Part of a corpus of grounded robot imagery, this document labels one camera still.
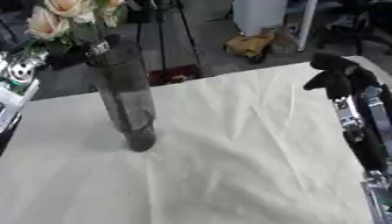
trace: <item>office chair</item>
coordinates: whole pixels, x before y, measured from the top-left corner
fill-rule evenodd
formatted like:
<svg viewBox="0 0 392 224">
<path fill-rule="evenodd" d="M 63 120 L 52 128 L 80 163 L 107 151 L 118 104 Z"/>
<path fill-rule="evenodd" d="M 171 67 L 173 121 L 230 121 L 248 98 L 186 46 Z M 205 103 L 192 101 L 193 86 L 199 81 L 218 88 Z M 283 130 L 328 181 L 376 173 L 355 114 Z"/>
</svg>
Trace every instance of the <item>office chair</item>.
<svg viewBox="0 0 392 224">
<path fill-rule="evenodd" d="M 338 2 L 343 5 L 340 14 L 351 16 L 352 23 L 350 25 L 333 24 L 325 28 L 319 35 L 319 48 L 348 42 L 356 47 L 358 55 L 362 55 L 363 42 L 370 41 L 386 46 L 388 48 L 386 54 L 392 54 L 392 42 L 375 35 L 375 28 L 385 30 L 384 27 L 380 27 L 380 20 L 384 20 L 378 11 L 381 3 L 371 3 L 370 0 L 339 0 Z M 383 3 L 384 7 L 386 5 L 389 5 L 391 9 L 392 3 Z"/>
</svg>

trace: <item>peach rose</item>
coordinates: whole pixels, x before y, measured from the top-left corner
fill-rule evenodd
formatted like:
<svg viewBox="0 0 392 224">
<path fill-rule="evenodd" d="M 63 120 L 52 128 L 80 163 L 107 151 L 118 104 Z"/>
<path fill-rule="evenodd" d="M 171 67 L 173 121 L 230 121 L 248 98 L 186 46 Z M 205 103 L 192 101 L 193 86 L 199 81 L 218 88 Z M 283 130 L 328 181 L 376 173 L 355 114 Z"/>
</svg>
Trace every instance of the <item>peach rose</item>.
<svg viewBox="0 0 392 224">
<path fill-rule="evenodd" d="M 45 0 L 45 6 L 54 14 L 73 18 L 77 23 L 95 21 L 91 0 Z"/>
<path fill-rule="evenodd" d="M 124 3 L 124 0 L 109 0 L 108 5 L 112 8 L 116 8 Z"/>
<path fill-rule="evenodd" d="M 38 39 L 53 40 L 69 29 L 66 19 L 57 17 L 44 7 L 35 6 L 32 12 L 32 16 L 27 19 L 27 32 Z"/>
</svg>

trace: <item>vase base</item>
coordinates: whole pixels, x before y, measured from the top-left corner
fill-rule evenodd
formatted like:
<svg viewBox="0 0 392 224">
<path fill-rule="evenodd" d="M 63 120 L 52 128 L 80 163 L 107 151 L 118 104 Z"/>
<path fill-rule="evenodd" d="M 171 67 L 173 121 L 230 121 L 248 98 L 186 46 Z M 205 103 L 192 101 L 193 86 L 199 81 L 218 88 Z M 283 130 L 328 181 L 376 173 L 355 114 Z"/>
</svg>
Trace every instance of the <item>vase base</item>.
<svg viewBox="0 0 392 224">
<path fill-rule="evenodd" d="M 129 148 L 135 152 L 148 151 L 157 141 L 153 126 L 143 130 L 132 131 L 129 134 L 123 134 L 127 138 Z"/>
</svg>

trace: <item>wrinkled fabric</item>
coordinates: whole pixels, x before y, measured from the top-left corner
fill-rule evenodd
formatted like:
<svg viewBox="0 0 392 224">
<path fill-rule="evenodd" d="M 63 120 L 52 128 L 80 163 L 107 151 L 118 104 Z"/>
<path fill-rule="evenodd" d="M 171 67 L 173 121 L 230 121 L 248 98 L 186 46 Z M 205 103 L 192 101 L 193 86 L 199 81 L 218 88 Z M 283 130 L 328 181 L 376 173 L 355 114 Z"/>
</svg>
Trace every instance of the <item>wrinkled fabric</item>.
<svg viewBox="0 0 392 224">
<path fill-rule="evenodd" d="M 98 94 L 31 102 L 0 159 L 1 223 L 371 223 L 331 103 L 302 89 L 316 73 L 153 88 L 158 140 L 145 153 L 127 150 Z"/>
</svg>

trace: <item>red object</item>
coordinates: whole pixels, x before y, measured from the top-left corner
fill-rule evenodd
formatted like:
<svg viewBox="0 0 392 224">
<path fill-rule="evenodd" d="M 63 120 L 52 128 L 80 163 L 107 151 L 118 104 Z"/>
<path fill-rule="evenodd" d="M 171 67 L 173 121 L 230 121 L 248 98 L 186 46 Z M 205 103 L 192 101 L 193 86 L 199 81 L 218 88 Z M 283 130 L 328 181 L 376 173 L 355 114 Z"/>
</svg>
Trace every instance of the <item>red object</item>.
<svg viewBox="0 0 392 224">
<path fill-rule="evenodd" d="M 203 78 L 202 72 L 197 65 L 176 66 L 167 70 L 151 71 L 149 75 L 152 87 L 181 83 Z"/>
</svg>

